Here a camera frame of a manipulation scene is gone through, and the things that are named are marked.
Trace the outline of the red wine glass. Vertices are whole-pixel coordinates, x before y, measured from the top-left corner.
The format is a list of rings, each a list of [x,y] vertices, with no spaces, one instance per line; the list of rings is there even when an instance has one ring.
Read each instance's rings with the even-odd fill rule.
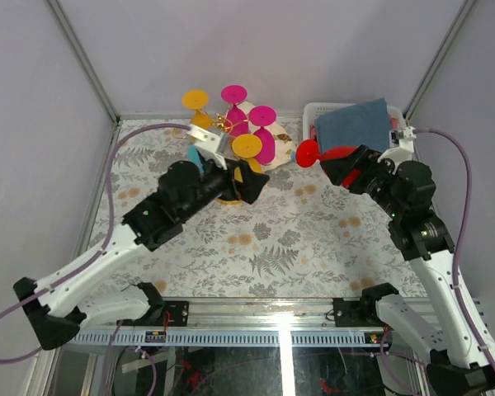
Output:
[[[295,161],[300,167],[312,167],[317,161],[349,157],[357,150],[352,146],[337,146],[322,153],[318,144],[313,140],[306,139],[295,152]]]

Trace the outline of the yellow wine glass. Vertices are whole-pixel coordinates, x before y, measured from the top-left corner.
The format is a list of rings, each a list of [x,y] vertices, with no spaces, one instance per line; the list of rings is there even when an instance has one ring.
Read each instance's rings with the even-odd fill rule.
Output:
[[[262,173],[262,165],[255,159],[262,151],[262,141],[257,136],[241,134],[233,139],[231,147],[236,158],[246,160],[254,172]]]
[[[207,92],[202,90],[190,90],[186,92],[182,97],[182,105],[194,112],[191,117],[191,123],[199,126],[203,129],[208,129],[213,120],[205,112],[205,106],[209,102],[209,96]]]

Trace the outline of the magenta wine glass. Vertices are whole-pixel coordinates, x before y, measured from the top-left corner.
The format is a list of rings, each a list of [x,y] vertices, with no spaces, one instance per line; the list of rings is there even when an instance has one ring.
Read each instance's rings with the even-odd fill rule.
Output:
[[[248,114],[248,120],[257,127],[253,133],[262,142],[262,149],[255,156],[261,165],[267,165],[276,156],[276,143],[268,127],[276,121],[276,112],[269,106],[255,106]]]
[[[221,91],[221,98],[229,105],[226,113],[226,123],[231,136],[237,137],[241,134],[248,134],[248,118],[239,108],[239,105],[247,98],[247,90],[240,85],[228,85]]]

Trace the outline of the teal wine glass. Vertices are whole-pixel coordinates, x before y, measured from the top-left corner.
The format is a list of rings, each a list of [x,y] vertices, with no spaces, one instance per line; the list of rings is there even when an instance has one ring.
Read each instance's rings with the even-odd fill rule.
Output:
[[[191,161],[192,163],[194,163],[197,166],[200,175],[202,175],[205,171],[204,165],[203,165],[202,159],[200,157],[200,154],[199,154],[199,152],[198,152],[198,150],[194,144],[189,147],[188,152],[187,152],[187,157],[188,157],[189,161]]]

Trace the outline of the gold wine glass rack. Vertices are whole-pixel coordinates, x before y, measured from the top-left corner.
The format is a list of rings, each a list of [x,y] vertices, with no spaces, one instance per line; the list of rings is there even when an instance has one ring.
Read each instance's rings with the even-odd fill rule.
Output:
[[[216,170],[229,182],[225,192],[219,193],[218,200],[252,204],[267,182],[261,172],[251,169],[246,159],[231,159],[226,155],[227,147],[232,142],[233,128],[246,123],[246,120],[233,123],[226,115],[216,114],[206,127],[193,120],[188,125],[174,126],[190,138],[188,159],[200,175],[203,177]]]

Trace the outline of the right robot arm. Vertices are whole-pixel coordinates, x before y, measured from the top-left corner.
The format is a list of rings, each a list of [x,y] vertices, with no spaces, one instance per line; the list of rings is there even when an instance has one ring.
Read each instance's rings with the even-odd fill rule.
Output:
[[[495,341],[454,263],[458,246],[431,209],[436,185],[430,168],[396,163],[364,145],[334,148],[319,161],[333,185],[367,194],[389,216],[391,240],[424,286],[439,325],[407,306],[390,284],[362,292],[361,319],[394,330],[422,361],[436,394],[494,390]]]

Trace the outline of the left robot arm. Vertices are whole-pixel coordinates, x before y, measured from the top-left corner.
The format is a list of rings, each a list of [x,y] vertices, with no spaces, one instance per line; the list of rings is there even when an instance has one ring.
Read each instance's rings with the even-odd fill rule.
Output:
[[[23,277],[13,289],[28,302],[23,310],[44,351],[70,342],[80,330],[121,321],[162,325],[165,301],[156,286],[140,282],[93,298],[91,293],[116,270],[136,262],[182,233],[183,225],[217,198],[254,203],[269,176],[248,162],[228,160],[219,167],[190,161],[173,163],[158,188],[124,215],[105,242],[98,243],[59,271],[39,280]]]

